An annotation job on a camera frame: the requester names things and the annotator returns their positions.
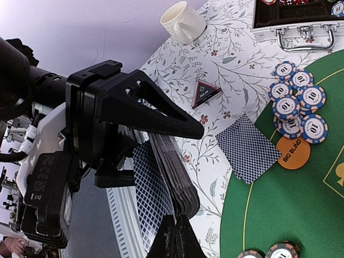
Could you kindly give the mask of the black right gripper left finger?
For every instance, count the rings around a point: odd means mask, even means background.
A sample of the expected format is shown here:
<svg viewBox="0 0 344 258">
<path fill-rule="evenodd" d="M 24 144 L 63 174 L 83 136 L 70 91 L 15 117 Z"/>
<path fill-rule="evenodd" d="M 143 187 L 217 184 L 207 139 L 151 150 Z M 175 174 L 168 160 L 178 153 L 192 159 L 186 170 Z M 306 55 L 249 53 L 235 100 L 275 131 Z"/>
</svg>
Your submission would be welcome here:
<svg viewBox="0 0 344 258">
<path fill-rule="evenodd" d="M 172 215 L 163 217 L 146 258 L 175 257 L 175 220 Z"/>
</svg>

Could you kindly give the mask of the blue white chip stack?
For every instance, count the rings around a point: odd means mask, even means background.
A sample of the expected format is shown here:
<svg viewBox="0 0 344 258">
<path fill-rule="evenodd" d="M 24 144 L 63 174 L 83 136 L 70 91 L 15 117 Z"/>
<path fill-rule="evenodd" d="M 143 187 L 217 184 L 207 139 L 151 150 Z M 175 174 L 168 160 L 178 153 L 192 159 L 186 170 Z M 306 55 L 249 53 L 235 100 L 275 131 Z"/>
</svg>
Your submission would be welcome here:
<svg viewBox="0 0 344 258">
<path fill-rule="evenodd" d="M 295 90 L 302 87 L 310 87 L 314 84 L 313 74 L 306 69 L 297 69 L 296 64 L 291 61 L 283 61 L 277 64 L 272 76 L 281 81 L 287 81 Z"/>
</svg>

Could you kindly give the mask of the orange big blind button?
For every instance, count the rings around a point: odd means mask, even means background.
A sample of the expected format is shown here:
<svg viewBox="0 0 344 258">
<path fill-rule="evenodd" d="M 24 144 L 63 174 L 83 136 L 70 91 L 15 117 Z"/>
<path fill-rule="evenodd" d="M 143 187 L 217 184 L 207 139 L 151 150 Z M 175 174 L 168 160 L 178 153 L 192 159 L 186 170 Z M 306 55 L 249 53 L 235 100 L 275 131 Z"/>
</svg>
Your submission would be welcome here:
<svg viewBox="0 0 344 258">
<path fill-rule="evenodd" d="M 288 170 L 303 167 L 311 155 L 311 146 L 303 137 L 296 139 L 281 137 L 276 147 L 282 154 L 278 160 L 279 165 Z"/>
</svg>

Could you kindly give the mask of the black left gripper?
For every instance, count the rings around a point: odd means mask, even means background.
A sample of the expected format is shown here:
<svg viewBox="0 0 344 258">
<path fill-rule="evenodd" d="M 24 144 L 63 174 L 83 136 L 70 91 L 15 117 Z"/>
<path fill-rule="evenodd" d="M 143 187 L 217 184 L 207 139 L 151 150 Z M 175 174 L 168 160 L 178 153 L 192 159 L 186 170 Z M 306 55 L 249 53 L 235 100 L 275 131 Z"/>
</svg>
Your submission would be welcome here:
<svg viewBox="0 0 344 258">
<path fill-rule="evenodd" d="M 120 74 L 122 64 L 107 60 L 75 72 L 66 81 L 68 147 L 78 159 L 76 182 L 96 171 L 99 188 L 134 185 L 134 172 L 120 170 L 132 154 L 133 140 L 118 131 L 119 125 L 181 138 L 201 139 L 202 124 L 175 104 L 141 70 Z M 96 97 L 99 93 L 99 119 Z"/>
</svg>

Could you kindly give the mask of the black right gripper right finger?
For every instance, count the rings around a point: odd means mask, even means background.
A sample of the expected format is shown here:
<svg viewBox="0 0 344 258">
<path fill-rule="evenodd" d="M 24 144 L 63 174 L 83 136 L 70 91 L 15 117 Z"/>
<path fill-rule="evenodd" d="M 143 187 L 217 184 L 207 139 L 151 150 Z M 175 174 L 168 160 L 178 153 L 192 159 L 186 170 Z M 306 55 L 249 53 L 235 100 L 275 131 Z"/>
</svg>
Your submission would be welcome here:
<svg viewBox="0 0 344 258">
<path fill-rule="evenodd" d="M 185 215 L 176 218 L 176 257 L 206 257 Z"/>
</svg>

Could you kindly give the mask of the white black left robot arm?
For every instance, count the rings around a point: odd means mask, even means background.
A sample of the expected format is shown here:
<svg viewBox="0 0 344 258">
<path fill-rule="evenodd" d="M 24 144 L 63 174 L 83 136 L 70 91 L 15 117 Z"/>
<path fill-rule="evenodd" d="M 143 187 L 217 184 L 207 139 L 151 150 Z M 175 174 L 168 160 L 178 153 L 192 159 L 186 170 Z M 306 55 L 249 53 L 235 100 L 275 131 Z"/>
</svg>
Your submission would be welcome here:
<svg viewBox="0 0 344 258">
<path fill-rule="evenodd" d="M 137 144 L 119 126 L 190 139 L 202 138 L 204 127 L 143 71 L 122 66 L 107 60 L 63 77 L 40 69 L 19 39 L 1 40 L 1 120 L 33 116 L 34 103 L 64 104 L 67 148 L 96 171 L 95 185 L 132 186 L 134 173 L 118 169 Z"/>
</svg>

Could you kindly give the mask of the red black 100 chip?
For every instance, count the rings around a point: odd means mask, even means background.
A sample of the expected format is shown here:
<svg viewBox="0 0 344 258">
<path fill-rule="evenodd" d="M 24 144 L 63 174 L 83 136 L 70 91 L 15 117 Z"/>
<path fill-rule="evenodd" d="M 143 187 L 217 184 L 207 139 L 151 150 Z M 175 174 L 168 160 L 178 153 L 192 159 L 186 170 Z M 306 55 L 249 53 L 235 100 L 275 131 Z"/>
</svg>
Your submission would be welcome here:
<svg viewBox="0 0 344 258">
<path fill-rule="evenodd" d="M 271 246 L 265 258 L 299 258 L 299 247 L 291 241 L 281 241 Z"/>
</svg>

